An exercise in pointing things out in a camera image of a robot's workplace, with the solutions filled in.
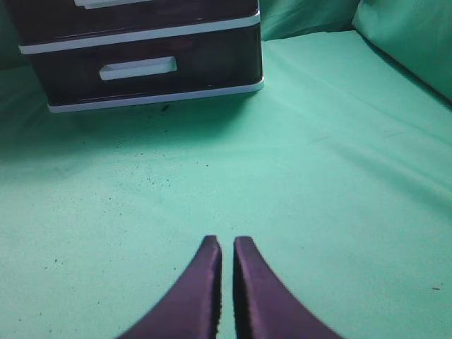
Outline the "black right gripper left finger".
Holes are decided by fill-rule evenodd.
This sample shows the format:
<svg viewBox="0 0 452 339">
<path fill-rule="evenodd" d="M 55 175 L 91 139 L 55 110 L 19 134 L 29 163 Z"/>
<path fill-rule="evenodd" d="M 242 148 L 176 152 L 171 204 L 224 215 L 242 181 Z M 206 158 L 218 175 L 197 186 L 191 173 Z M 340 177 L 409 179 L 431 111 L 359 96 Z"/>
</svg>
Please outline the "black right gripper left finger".
<svg viewBox="0 0 452 339">
<path fill-rule="evenodd" d="M 121 338 L 215 338 L 221 315 L 222 251 L 205 236 L 162 299 Z"/>
</svg>

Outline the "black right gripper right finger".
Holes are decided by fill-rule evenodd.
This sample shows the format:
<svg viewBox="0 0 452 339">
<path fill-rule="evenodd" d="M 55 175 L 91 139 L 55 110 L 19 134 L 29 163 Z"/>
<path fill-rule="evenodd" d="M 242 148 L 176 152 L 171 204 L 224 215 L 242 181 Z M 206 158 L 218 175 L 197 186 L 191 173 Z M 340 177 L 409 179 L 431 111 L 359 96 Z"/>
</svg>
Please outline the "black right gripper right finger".
<svg viewBox="0 0 452 339">
<path fill-rule="evenodd" d="M 251 237 L 234 240 L 233 286 L 238 338 L 339 338 L 285 287 Z"/>
</svg>

